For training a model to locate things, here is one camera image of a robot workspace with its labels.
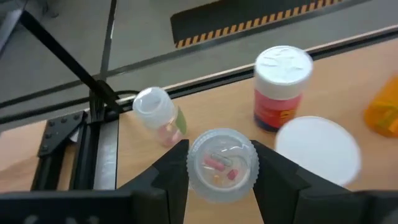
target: white bottle cap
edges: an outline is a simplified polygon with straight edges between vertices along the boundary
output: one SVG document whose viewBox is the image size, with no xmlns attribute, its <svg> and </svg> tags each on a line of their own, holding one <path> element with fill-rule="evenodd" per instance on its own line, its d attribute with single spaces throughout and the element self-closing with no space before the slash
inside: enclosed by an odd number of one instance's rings
<svg viewBox="0 0 398 224">
<path fill-rule="evenodd" d="M 295 118 L 279 130 L 275 150 L 304 169 L 340 186 L 361 169 L 354 137 L 335 122 L 316 116 Z"/>
<path fill-rule="evenodd" d="M 173 101 L 160 87 L 149 87 L 139 92 L 132 103 L 132 109 L 151 129 L 169 123 L 176 113 Z"/>
<path fill-rule="evenodd" d="M 256 90 L 274 100 L 288 100 L 302 93 L 312 73 L 313 61 L 306 51 L 291 46 L 276 46 L 256 59 Z"/>
</svg>

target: orange bottle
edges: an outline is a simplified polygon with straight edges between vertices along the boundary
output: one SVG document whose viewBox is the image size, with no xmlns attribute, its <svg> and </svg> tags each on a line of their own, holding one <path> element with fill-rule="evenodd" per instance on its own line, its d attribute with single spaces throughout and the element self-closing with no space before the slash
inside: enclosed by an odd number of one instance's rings
<svg viewBox="0 0 398 224">
<path fill-rule="evenodd" d="M 365 111 L 365 123 L 383 136 L 398 138 L 398 74 L 373 99 Z"/>
</svg>

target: pill bottle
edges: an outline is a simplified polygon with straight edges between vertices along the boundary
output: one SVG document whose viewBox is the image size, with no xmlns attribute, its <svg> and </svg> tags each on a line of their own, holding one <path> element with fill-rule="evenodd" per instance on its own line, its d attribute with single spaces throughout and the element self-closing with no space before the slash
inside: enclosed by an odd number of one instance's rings
<svg viewBox="0 0 398 224">
<path fill-rule="evenodd" d="M 254 120 L 259 127 L 277 132 L 295 116 L 312 69 L 312 58 L 296 47 L 271 47 L 257 57 Z"/>
<path fill-rule="evenodd" d="M 364 119 L 373 131 L 398 138 L 398 73 L 389 79 L 369 104 Z"/>
<path fill-rule="evenodd" d="M 209 202 L 233 202 L 253 188 L 259 159 L 251 141 L 228 128 L 201 134 L 187 156 L 192 189 Z"/>
<path fill-rule="evenodd" d="M 181 109 L 174 105 L 167 92 L 160 87 L 142 90 L 134 99 L 132 109 L 165 147 L 174 146 L 187 132 Z"/>
</svg>

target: white lid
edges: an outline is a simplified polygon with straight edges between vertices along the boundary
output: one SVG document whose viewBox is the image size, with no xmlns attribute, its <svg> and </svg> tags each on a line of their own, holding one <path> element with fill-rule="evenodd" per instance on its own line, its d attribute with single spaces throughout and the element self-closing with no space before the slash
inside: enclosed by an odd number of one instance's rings
<svg viewBox="0 0 398 224">
<path fill-rule="evenodd" d="M 157 129 L 175 116 L 173 101 L 160 87 L 149 87 L 138 93 L 132 103 L 133 112 L 151 129 Z"/>
<path fill-rule="evenodd" d="M 257 152 L 243 134 L 209 130 L 192 144 L 187 157 L 190 183 L 210 202 L 233 202 L 252 188 L 259 172 Z"/>
<path fill-rule="evenodd" d="M 325 118 L 295 118 L 280 129 L 275 150 L 304 169 L 344 186 L 361 168 L 359 146 L 343 127 Z"/>
<path fill-rule="evenodd" d="M 291 46 L 276 46 L 256 59 L 256 90 L 274 100 L 299 96 L 312 73 L 312 58 L 306 51 Z"/>
</svg>

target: green label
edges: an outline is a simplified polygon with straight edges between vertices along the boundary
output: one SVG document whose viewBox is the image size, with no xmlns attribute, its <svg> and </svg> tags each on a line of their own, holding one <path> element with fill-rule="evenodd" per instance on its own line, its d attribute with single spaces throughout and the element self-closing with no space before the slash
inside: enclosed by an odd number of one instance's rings
<svg viewBox="0 0 398 224">
<path fill-rule="evenodd" d="M 185 121 L 184 114 L 182 113 L 180 107 L 178 107 L 177 119 L 175 120 L 175 125 L 179 128 L 182 134 L 187 133 L 187 122 Z"/>
</svg>

